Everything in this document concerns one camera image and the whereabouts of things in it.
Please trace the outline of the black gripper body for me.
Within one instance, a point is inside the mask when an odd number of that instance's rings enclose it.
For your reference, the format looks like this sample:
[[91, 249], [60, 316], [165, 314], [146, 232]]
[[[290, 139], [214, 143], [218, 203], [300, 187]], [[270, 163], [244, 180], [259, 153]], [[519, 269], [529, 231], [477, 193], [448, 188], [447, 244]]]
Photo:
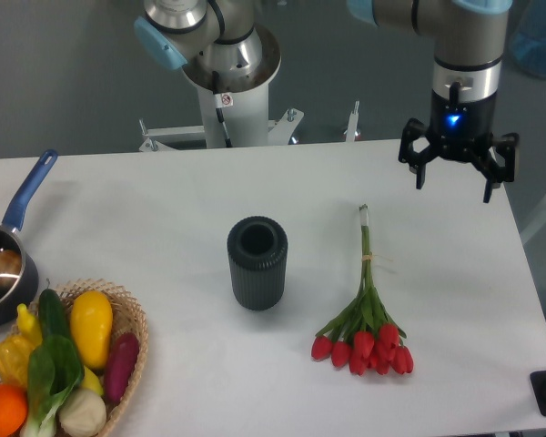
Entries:
[[431, 93], [429, 142], [441, 158], [473, 160], [488, 155], [496, 94], [454, 106]]

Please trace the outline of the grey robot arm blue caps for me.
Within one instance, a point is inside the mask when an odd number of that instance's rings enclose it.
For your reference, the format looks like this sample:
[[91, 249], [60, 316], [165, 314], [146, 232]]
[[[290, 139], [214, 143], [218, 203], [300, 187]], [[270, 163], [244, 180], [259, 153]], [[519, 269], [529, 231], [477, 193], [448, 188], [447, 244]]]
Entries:
[[[407, 122], [399, 161], [418, 186], [435, 158], [473, 165], [490, 196], [515, 178], [519, 138], [492, 134], [508, 1], [350, 1], [349, 12], [376, 25], [434, 40], [430, 121]], [[275, 37], [249, 1], [147, 1], [134, 23], [146, 52], [196, 87], [207, 146], [265, 146], [268, 85], [278, 72]]]

